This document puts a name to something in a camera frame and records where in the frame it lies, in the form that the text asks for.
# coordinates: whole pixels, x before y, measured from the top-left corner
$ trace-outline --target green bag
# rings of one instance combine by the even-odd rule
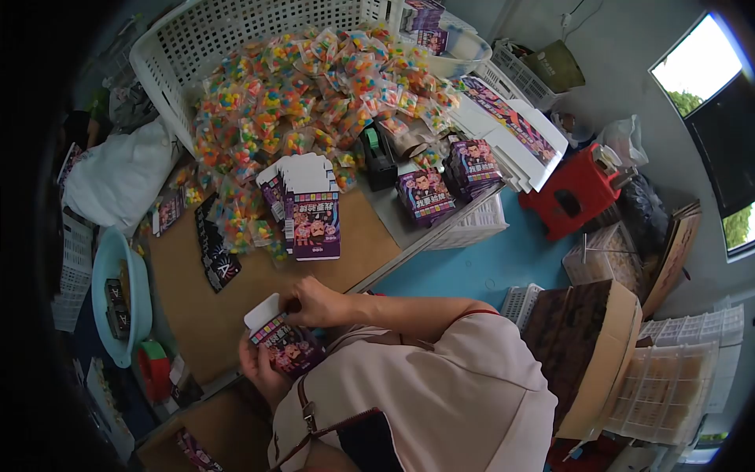
[[[577,61],[560,39],[525,56],[522,62],[557,94],[584,85],[584,76]]]

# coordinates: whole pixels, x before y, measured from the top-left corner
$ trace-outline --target barcode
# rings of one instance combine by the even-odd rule
[[[276,222],[282,220],[285,217],[285,212],[283,211],[283,205],[281,205],[281,202],[273,203],[273,207],[271,209],[273,210],[273,216],[276,217]]]
[[[286,239],[294,238],[294,220],[285,221],[285,238]]]

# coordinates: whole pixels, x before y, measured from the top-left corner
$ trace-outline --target floor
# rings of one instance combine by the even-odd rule
[[[506,230],[467,248],[423,251],[373,290],[394,296],[475,298],[501,308],[512,285],[569,286],[561,259],[577,237],[547,241],[540,218],[523,211],[509,189],[501,191],[501,204],[510,225]]]

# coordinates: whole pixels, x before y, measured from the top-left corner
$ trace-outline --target white plastic bag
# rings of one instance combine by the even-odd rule
[[[608,123],[595,142],[613,149],[621,159],[621,167],[640,167],[649,162],[640,138],[639,116],[632,115],[631,118]]]
[[[160,117],[131,134],[109,136],[73,166],[63,205],[93,223],[116,226],[132,236],[178,158],[171,151],[173,140]]]

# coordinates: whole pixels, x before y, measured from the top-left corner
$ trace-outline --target tree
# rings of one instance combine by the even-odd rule
[[[751,212],[752,206],[748,206],[723,219],[723,234],[726,237],[727,249],[733,249],[747,241]]]
[[[668,96],[671,97],[671,101],[673,101],[673,104],[676,105],[676,108],[679,109],[679,113],[682,114],[682,118],[690,114],[695,108],[702,105],[704,100],[697,95],[690,94],[688,91],[683,91],[682,93],[679,92],[669,92]]]

